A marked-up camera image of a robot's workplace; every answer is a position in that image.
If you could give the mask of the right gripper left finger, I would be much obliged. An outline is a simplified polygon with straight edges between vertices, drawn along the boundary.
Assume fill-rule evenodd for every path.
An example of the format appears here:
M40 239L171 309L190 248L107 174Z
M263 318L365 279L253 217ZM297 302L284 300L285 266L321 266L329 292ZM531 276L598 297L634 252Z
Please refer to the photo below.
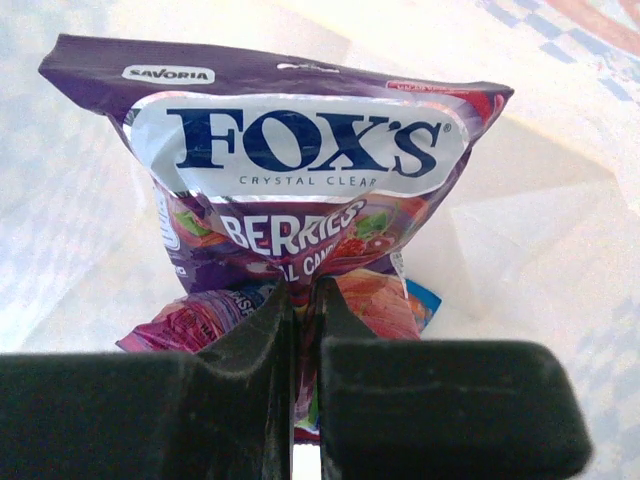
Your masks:
M196 354L1 358L5 479L287 479L292 446L284 285Z

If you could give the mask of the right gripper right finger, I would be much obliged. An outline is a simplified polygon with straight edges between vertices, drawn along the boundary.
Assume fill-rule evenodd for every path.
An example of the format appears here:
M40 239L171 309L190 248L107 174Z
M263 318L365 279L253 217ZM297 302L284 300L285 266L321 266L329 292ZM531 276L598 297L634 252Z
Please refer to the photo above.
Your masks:
M568 375L511 340L387 340L316 288L326 479L568 479L593 445Z

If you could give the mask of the red candy packet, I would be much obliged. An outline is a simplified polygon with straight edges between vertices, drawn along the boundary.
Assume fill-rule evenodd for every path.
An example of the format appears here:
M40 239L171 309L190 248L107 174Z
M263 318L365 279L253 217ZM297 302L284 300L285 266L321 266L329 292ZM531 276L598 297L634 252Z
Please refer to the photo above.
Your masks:
M196 353L255 313L274 288L267 282L188 294L166 305L151 322L136 326L116 345L125 352Z

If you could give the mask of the blue M&M's packet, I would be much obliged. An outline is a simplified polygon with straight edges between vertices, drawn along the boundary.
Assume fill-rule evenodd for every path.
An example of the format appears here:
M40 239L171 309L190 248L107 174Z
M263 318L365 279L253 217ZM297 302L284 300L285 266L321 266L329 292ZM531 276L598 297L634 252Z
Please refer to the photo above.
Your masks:
M422 334L438 312L442 299L413 280L406 279L405 285L418 332Z

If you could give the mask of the checkered paper bag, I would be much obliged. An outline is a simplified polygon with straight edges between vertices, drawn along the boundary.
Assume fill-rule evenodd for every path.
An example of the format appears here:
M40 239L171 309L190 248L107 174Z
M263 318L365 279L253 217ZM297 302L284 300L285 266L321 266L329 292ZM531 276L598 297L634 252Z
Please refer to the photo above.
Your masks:
M515 93L405 248L429 338L569 369L589 479L639 475L639 9L620 1L5 1L1 347L112 351L182 293L149 176L38 73L61 33L272 51Z

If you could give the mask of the purple Fox's berries bag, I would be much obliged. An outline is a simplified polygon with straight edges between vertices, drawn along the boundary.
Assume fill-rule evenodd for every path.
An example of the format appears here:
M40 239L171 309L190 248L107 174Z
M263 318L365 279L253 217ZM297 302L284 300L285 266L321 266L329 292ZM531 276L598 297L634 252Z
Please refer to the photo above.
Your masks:
M60 35L40 74L153 179L190 293L387 264L452 190L512 89L204 44Z

